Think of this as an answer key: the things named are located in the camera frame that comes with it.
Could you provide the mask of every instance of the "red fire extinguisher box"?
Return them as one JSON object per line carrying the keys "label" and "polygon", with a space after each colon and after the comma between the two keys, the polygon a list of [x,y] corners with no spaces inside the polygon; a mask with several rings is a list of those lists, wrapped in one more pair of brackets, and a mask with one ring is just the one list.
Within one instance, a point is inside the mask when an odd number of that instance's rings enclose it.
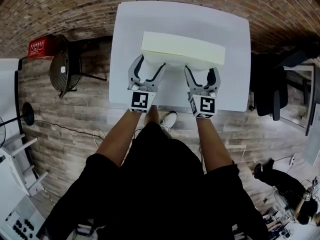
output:
{"label": "red fire extinguisher box", "polygon": [[52,60],[54,56],[54,37],[46,36],[30,42],[28,59]]}

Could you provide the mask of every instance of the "person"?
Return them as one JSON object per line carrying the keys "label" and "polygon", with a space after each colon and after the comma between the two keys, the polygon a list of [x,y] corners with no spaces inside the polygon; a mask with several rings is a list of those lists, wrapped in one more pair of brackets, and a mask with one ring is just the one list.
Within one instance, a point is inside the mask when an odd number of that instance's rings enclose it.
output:
{"label": "person", "polygon": [[320,226],[320,212],[318,211],[318,203],[314,198],[308,200],[311,196],[311,188],[305,187],[289,174],[273,169],[275,160],[270,159],[264,165],[258,163],[254,168],[254,177],[271,187],[276,187],[279,194],[285,197],[288,207],[292,210],[293,216],[302,224],[307,225],[310,222]]}
{"label": "person", "polygon": [[94,228],[103,227],[99,239],[203,235],[233,240],[235,224],[253,240],[269,239],[211,120],[196,118],[204,175],[197,156],[168,133],[177,113],[171,111],[160,124],[158,109],[151,106],[145,127],[132,140],[140,117],[126,111],[88,157],[44,223],[50,240],[66,239],[87,219],[94,219]]}

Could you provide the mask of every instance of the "sneaker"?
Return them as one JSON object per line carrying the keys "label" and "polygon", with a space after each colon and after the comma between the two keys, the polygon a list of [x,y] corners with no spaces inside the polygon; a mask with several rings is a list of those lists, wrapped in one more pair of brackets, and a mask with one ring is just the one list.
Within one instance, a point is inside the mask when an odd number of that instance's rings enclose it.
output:
{"label": "sneaker", "polygon": [[171,127],[175,124],[177,120],[177,113],[175,111],[170,111],[169,114],[160,123],[160,126],[165,129],[167,132],[170,131]]}
{"label": "sneaker", "polygon": [[263,169],[261,163],[258,163],[258,164],[255,166],[252,175],[257,179],[257,178],[259,177],[259,174],[262,173],[263,171],[264,171],[264,169]]}
{"label": "sneaker", "polygon": [[262,166],[263,166],[263,170],[264,171],[269,171],[269,170],[272,170],[273,169],[273,166],[274,166],[274,163],[275,163],[275,160],[273,160],[272,158],[270,158],[268,160],[268,162],[264,163]]}

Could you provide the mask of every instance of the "round black base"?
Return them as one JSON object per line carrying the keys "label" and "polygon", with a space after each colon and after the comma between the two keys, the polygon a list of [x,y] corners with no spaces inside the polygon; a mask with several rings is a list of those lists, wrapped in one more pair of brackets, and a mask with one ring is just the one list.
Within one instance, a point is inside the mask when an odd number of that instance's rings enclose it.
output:
{"label": "round black base", "polygon": [[23,120],[28,126],[32,126],[35,122],[35,114],[30,103],[26,102],[22,106]]}

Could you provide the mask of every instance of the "white table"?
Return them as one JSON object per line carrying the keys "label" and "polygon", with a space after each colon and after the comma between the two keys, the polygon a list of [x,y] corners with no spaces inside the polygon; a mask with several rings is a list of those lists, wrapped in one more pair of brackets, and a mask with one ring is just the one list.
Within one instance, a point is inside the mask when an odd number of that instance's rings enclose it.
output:
{"label": "white table", "polygon": [[[178,2],[133,1],[118,6],[113,32],[109,98],[127,103],[128,69],[140,55],[144,31],[167,33],[214,43],[226,48],[224,66],[218,68],[221,85],[218,110],[246,111],[249,95],[251,46],[249,22],[219,10]],[[208,71],[193,72],[198,84],[207,83]],[[142,64],[141,82],[154,72]],[[154,105],[190,107],[183,71],[166,70]]]}

